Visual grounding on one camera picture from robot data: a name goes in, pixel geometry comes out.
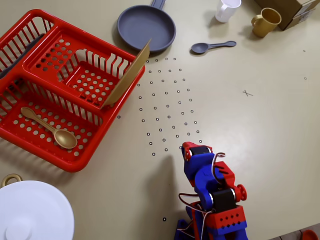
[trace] white pot lid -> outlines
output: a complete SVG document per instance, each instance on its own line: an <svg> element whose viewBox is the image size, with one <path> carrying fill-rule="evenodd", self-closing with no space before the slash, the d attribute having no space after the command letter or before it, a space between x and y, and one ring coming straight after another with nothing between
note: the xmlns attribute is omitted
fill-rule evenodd
<svg viewBox="0 0 320 240"><path fill-rule="evenodd" d="M75 219L65 195L42 181L0 188L0 240L72 240Z"/></svg>

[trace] cardboard piece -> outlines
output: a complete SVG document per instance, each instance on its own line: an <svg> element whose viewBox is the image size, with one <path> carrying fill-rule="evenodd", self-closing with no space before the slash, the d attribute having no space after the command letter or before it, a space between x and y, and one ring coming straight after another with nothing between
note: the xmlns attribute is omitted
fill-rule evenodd
<svg viewBox="0 0 320 240"><path fill-rule="evenodd" d="M127 69L127 71L124 73L120 81L117 83L115 88L112 90L110 95L107 97L107 99L104 101L101 108L103 108L106 105L111 105L116 103L119 98L127 91L127 89L130 87L140 70L145 65L145 62L149 58L150 54L150 47L149 44L151 42L151 39L147 42L147 44L144 46L144 48L139 52L139 54L136 56L134 61L131 63L130 67Z"/></svg>
<svg viewBox="0 0 320 240"><path fill-rule="evenodd" d="M286 30L295 17L314 9L320 0L255 0L261 8L272 8L282 17L279 28Z"/></svg>

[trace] frying pan handle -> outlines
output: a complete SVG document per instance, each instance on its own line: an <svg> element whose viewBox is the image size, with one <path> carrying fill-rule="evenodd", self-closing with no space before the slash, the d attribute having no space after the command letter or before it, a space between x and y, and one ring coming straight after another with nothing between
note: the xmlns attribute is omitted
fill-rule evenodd
<svg viewBox="0 0 320 240"><path fill-rule="evenodd" d="M165 5L166 0L153 0L151 6L157 9L162 9Z"/></svg>

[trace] white mug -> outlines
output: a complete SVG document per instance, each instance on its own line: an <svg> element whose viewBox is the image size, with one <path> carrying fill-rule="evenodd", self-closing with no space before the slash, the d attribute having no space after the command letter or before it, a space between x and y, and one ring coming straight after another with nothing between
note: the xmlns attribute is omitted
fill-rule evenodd
<svg viewBox="0 0 320 240"><path fill-rule="evenodd" d="M235 14L241 0L219 0L215 13L215 19L221 23L226 23Z"/></svg>

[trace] orange object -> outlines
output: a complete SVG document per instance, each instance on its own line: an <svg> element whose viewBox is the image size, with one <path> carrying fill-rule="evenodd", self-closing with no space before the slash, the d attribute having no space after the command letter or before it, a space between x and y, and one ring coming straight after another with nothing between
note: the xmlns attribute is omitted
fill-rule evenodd
<svg viewBox="0 0 320 240"><path fill-rule="evenodd" d="M319 240L319 238L314 231L306 230L302 234L302 240Z"/></svg>

